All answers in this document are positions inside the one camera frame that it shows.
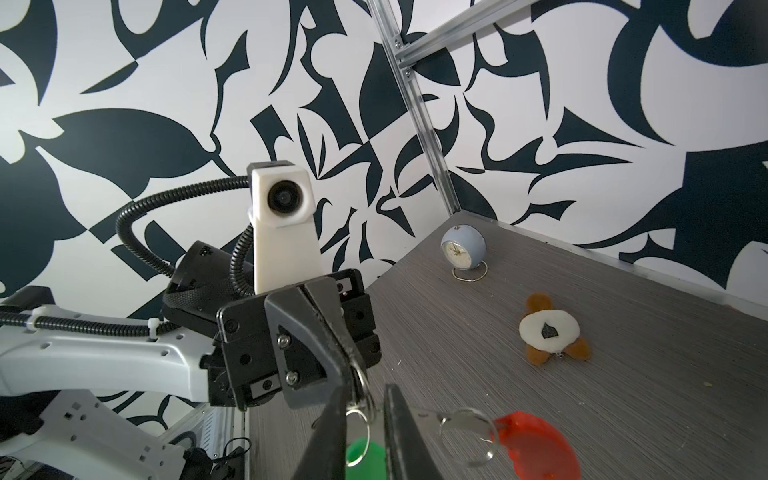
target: red keychain tag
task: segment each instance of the red keychain tag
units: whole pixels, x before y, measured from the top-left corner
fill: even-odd
[[[574,449],[552,425],[525,412],[494,423],[520,480],[581,480]]]

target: alarm clock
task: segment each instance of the alarm clock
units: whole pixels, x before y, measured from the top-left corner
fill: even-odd
[[[485,238],[474,227],[456,225],[451,227],[440,241],[445,258],[453,265],[453,276],[462,282],[476,282],[488,273],[485,257]],[[473,270],[483,265],[485,271],[479,278],[467,279],[456,276],[456,270]]]

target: stuffed toy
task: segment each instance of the stuffed toy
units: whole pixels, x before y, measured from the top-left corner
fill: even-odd
[[[552,299],[545,293],[531,295],[525,307],[528,314],[520,322],[520,337],[528,344],[525,356],[530,363],[543,365],[551,354],[561,356],[563,352],[589,360],[589,345],[570,313],[554,310]]]

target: black and white patterned wall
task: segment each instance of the black and white patterned wall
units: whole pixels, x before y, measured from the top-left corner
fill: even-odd
[[[768,2],[541,0],[415,70],[463,208],[768,304]]]
[[[310,172],[329,272],[371,283],[446,218],[361,0],[0,3],[0,297],[33,283],[70,310],[156,316],[167,278],[121,245],[116,213],[268,160]],[[232,247],[247,207],[210,195],[134,230],[176,262],[195,240]],[[141,400],[120,410],[153,431],[184,411],[118,393],[99,395]]]

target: bolt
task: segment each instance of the bolt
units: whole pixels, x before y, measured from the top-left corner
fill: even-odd
[[[240,324],[235,319],[229,319],[224,322],[224,329],[227,333],[235,333],[238,328],[240,328]]]
[[[290,386],[294,386],[299,382],[298,372],[288,372],[286,374],[286,383]]]
[[[290,346],[290,335],[286,335],[285,333],[278,335],[277,346],[283,350],[288,348]]]

